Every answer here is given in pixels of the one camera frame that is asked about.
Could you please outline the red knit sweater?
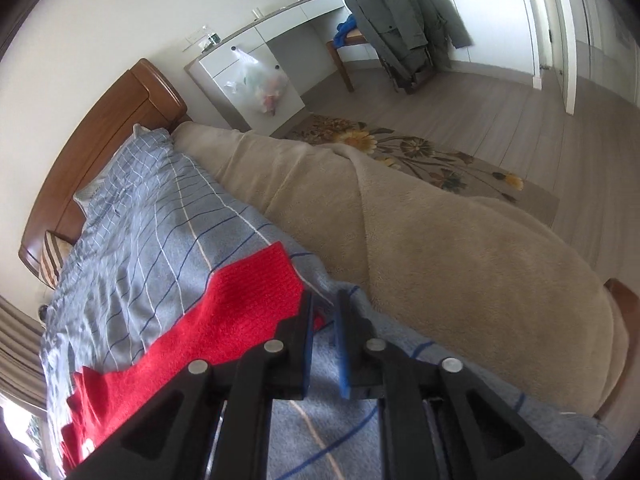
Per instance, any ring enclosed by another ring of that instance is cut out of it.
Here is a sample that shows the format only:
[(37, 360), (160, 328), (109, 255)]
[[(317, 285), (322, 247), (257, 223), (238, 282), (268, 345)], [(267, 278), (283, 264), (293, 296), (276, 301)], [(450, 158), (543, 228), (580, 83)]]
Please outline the red knit sweater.
[(298, 313), (303, 282), (282, 243), (225, 266), (204, 298), (154, 341), (126, 370), (101, 374), (83, 367), (67, 399), (63, 468), (71, 472), (194, 360), (210, 365), (239, 359), (271, 339), (279, 322)]

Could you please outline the beige fleece blanket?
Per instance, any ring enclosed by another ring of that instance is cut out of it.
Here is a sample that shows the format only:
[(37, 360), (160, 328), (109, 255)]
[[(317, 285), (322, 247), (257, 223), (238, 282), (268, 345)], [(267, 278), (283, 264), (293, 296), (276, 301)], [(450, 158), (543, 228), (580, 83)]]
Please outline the beige fleece blanket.
[(194, 122), (172, 138), (376, 310), (538, 400), (597, 413), (612, 352), (608, 294), (527, 212), (442, 191), (350, 146)]

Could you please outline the beige curtain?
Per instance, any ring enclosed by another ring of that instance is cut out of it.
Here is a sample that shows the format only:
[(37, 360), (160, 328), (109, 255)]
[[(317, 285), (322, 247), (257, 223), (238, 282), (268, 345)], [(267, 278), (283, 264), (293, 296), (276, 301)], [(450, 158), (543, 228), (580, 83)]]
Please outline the beige curtain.
[(47, 414), (46, 381), (39, 359), (42, 327), (1, 298), (1, 393), (29, 413)]

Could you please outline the blue checked duvet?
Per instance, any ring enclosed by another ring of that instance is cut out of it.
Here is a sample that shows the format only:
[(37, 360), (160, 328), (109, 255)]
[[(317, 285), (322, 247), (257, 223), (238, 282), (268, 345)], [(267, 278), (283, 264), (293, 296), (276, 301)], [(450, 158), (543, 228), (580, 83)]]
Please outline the blue checked duvet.
[(612, 468), (615, 440), (596, 413), (538, 400), (376, 310), (360, 286), (332, 278), (316, 254), (177, 151), (173, 135), (150, 130), (118, 155), (89, 204), (48, 307), (40, 359), (62, 466), (74, 374), (83, 367), (104, 374), (136, 364), (204, 298), (218, 271), (280, 242), (303, 287), (318, 294), (320, 322), (309, 398), (276, 405), (270, 478), (371, 479), (380, 470), (372, 405), (337, 396), (332, 322), (340, 290), (383, 335), (419, 360), (435, 362), (447, 354), (462, 359), (582, 478), (601, 478)]

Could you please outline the wooden bed footboard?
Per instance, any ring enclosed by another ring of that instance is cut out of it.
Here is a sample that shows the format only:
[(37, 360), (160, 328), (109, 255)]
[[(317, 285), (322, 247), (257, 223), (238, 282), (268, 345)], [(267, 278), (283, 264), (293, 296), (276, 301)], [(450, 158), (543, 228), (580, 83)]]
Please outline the wooden bed footboard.
[(626, 382), (639, 340), (638, 295), (617, 278), (607, 280), (604, 289), (612, 307), (613, 339), (608, 378), (597, 411), (598, 419), (602, 419), (612, 408)]

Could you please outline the striped brown pillow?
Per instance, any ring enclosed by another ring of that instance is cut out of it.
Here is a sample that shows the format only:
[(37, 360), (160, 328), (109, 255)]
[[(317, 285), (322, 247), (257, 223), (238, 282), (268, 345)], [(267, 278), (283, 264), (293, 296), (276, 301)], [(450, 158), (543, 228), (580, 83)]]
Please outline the striped brown pillow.
[(42, 251), (39, 259), (39, 278), (50, 289), (56, 289), (64, 263), (73, 245), (51, 231), (44, 233)]

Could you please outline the floral floor rug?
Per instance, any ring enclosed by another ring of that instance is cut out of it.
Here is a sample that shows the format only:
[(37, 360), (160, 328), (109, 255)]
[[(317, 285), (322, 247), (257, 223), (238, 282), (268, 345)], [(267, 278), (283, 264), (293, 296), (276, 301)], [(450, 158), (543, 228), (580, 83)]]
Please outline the floral floor rug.
[(460, 196), (504, 200), (551, 226), (559, 199), (511, 170), (420, 136), (366, 122), (312, 114), (284, 135), (311, 145), (349, 145), (388, 168), (397, 169)]

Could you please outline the grey pillow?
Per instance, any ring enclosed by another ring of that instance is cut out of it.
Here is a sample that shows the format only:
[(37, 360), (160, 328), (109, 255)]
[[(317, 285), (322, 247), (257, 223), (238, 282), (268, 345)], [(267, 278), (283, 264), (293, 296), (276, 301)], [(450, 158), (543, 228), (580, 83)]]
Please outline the grey pillow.
[(99, 188), (103, 184), (104, 180), (107, 177), (108, 172), (111, 170), (111, 166), (116, 162), (116, 158), (118, 155), (131, 143), (134, 142), (139, 136), (142, 134), (149, 133), (150, 129), (145, 128), (142, 125), (135, 124), (132, 129), (132, 133), (125, 142), (115, 151), (114, 155), (110, 158), (110, 160), (106, 163), (103, 169), (83, 188), (77, 191), (74, 196), (74, 202), (78, 205), (82, 213), (85, 217), (88, 216), (89, 212), (89, 204), (93, 199), (93, 196), (96, 195), (96, 192), (99, 191)]

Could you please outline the wooden bed headboard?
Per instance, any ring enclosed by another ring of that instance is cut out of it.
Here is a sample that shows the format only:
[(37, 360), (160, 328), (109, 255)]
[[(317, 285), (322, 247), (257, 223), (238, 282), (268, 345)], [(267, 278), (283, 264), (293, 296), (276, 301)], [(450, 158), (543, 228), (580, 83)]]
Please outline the wooden bed headboard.
[(72, 133), (44, 179), (23, 232), (18, 258), (33, 276), (40, 272), (44, 234), (78, 240), (85, 216), (74, 194), (105, 167), (139, 124), (174, 131), (189, 119), (179, 92), (146, 58), (106, 90)]

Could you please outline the white plastic bag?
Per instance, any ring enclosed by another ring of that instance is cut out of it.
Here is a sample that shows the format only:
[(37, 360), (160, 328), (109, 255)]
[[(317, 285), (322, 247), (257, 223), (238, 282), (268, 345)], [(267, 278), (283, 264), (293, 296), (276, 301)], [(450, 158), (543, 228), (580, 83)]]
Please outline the white plastic bag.
[(288, 88), (288, 77), (279, 65), (260, 62), (258, 58), (237, 47), (232, 47), (231, 50), (236, 57), (238, 74), (234, 79), (228, 80), (224, 88), (229, 89), (256, 112), (274, 116), (280, 99)]

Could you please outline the wooden chair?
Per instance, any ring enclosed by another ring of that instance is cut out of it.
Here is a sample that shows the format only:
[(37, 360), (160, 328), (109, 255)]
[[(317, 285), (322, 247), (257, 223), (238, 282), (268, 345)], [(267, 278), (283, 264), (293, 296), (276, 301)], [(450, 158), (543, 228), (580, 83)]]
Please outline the wooden chair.
[(348, 32), (341, 47), (337, 47), (333, 40), (329, 40), (326, 43), (326, 50), (349, 93), (355, 91), (350, 78), (351, 72), (381, 67), (380, 59), (359, 29)]

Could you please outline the grey hanging coat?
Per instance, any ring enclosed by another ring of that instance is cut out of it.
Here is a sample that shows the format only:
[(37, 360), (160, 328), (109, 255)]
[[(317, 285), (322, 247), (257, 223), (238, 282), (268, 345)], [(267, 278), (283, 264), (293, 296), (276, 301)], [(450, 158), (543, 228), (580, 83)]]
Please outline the grey hanging coat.
[(411, 93), (424, 72), (449, 70), (449, 50), (472, 46), (451, 0), (344, 0), (398, 88)]

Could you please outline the blue cloth on chair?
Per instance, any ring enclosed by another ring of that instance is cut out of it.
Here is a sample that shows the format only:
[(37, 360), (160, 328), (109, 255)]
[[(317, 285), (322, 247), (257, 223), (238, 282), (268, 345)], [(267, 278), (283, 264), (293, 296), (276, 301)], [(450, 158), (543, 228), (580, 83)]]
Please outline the blue cloth on chair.
[(336, 33), (333, 37), (333, 47), (342, 48), (346, 46), (347, 36), (358, 28), (356, 18), (349, 14), (344, 22), (337, 25)]

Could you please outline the white door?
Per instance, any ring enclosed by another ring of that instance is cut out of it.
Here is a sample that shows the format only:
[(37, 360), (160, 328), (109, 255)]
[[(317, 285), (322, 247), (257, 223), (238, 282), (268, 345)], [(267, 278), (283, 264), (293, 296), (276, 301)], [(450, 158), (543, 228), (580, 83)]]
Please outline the white door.
[(534, 22), (535, 66), (558, 81), (567, 115), (575, 114), (578, 57), (574, 15), (570, 0), (528, 0)]

